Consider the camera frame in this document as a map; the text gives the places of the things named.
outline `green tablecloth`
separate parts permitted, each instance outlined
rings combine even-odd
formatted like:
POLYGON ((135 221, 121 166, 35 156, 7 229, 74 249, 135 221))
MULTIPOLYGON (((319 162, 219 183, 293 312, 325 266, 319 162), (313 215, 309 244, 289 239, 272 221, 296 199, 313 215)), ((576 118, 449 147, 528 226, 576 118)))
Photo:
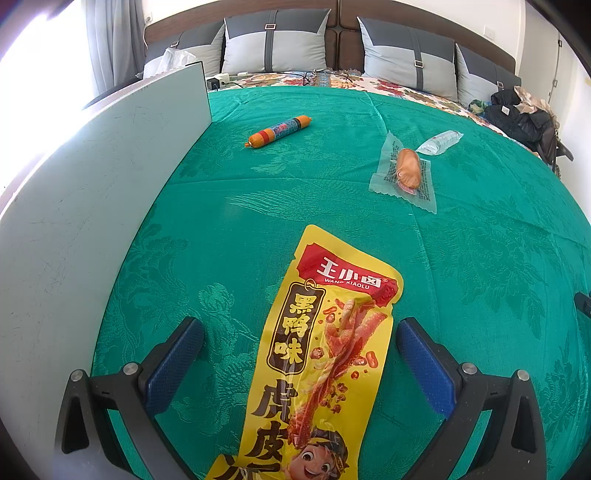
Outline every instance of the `green tablecloth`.
MULTIPOLYGON (((591 228, 553 173, 487 128, 402 99, 272 87, 217 92, 210 103, 213 124, 164 186, 121 267, 93 374, 141 360, 185 315, 201 318, 205 346, 158 421, 203 477, 219 453, 238 451, 262 326, 313 223, 402 274, 395 320, 416 317, 458 361, 485 373, 530 372, 548 478, 561 477, 591 428, 591 321, 573 304, 591 285, 591 228), (243 147, 255 131, 301 114, 313 118, 307 129, 243 147), (464 137, 431 157, 436 215, 369 191, 389 130, 417 148, 447 129, 464 137)), ((359 478, 402 477, 440 422, 392 340, 359 478)))

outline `wall outlet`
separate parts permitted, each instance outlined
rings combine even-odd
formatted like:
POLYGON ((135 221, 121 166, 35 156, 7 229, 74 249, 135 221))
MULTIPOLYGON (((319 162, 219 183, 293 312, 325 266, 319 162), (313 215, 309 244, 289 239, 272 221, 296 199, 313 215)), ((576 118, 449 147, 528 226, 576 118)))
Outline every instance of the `wall outlet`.
POLYGON ((495 31, 491 27, 484 27, 484 36, 489 40, 495 39, 495 31))

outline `gray pillow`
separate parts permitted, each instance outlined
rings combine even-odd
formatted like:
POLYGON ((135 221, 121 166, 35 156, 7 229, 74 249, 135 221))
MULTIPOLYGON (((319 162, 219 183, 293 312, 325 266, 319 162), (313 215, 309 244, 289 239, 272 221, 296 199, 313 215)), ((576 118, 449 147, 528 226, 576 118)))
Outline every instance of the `gray pillow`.
POLYGON ((324 31, 330 9, 266 10, 226 17, 222 72, 326 70, 324 31))
POLYGON ((225 25, 222 20, 210 24, 200 25, 185 30, 182 33, 172 35, 148 46, 146 64, 144 66, 144 78, 154 73, 162 59, 164 51, 169 47, 179 50, 187 50, 203 62, 203 70, 206 77, 212 77, 220 73, 220 61, 222 59, 222 43, 225 25))
POLYGON ((491 95, 521 85, 521 79, 478 53, 456 44, 457 96, 468 107, 471 101, 490 102, 491 95))
POLYGON ((457 102, 454 41, 417 28, 360 18, 365 74, 457 102))

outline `transparent plastic wrapper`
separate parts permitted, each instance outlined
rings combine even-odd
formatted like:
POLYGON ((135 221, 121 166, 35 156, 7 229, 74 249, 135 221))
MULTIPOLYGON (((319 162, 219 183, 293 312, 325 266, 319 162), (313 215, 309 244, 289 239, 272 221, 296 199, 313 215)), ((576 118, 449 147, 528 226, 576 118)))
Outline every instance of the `transparent plastic wrapper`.
POLYGON ((162 55, 162 59, 160 60, 160 63, 154 75, 157 75, 162 72, 167 72, 168 70, 176 69, 178 67, 184 67, 185 65, 196 60, 197 57, 186 50, 167 48, 164 52, 164 55, 162 55))
POLYGON ((435 135, 435 137, 431 137, 418 147, 416 152, 425 155, 441 155, 449 147, 458 143, 463 136, 464 134, 455 130, 447 130, 439 135, 435 135))
POLYGON ((237 456, 206 480, 357 480, 400 273, 306 227, 261 335, 237 456))
POLYGON ((388 132, 386 141, 382 146, 378 170, 371 177, 369 189, 372 192, 403 198, 428 212, 437 213, 435 190, 433 189, 433 180, 431 179, 431 162, 429 160, 419 157, 421 164, 421 184, 417 189, 408 189, 398 182, 396 163, 398 153, 403 148, 402 142, 392 135, 391 132, 388 132))

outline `red logo label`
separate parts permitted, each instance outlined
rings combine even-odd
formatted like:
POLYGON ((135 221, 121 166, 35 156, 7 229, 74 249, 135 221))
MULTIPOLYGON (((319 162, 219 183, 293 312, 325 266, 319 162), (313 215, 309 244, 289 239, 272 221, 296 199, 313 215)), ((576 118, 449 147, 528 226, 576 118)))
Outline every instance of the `red logo label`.
POLYGON ((300 277, 317 285, 338 285, 369 294, 378 307, 384 307, 398 293, 398 283, 366 268, 358 267, 320 245, 307 245, 297 266, 300 277))

